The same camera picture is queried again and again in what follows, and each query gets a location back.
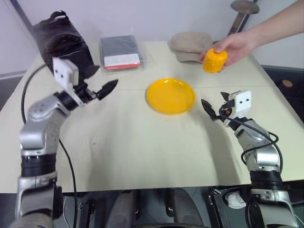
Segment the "yellow corn toy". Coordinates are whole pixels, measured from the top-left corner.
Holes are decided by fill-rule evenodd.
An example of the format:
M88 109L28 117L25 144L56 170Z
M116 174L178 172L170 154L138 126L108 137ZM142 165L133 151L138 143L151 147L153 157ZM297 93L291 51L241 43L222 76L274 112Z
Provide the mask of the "yellow corn toy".
M205 55L203 69L209 73L217 73L221 71L227 57L228 54L226 51L215 53L214 48L212 48Z

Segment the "beige table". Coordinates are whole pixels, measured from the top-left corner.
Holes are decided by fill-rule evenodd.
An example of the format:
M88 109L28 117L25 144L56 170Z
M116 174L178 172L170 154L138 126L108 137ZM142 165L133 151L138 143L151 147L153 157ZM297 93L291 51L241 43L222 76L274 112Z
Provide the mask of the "beige table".
M119 78L116 89L101 102L93 101L74 110L61 128L76 174L78 191L138 188L190 187L250 183L241 162L242 149L231 129L212 122L200 99L215 110L223 104L221 91L252 91L248 118L280 137L284 157L284 181L304 179L304 126L261 66L246 57L218 74L203 72L200 64L179 63L165 42L144 43L148 66L136 74L102 75L89 79L98 89ZM100 63L98 44L90 46ZM42 64L38 57L0 113L0 192L16 192L20 175L19 131L21 91L25 80ZM196 103L181 115L162 115L145 101L150 83L162 77L176 77L195 90ZM26 109L35 101L61 90L49 70L42 70L31 82ZM58 184L72 191L67 159L57 153Z

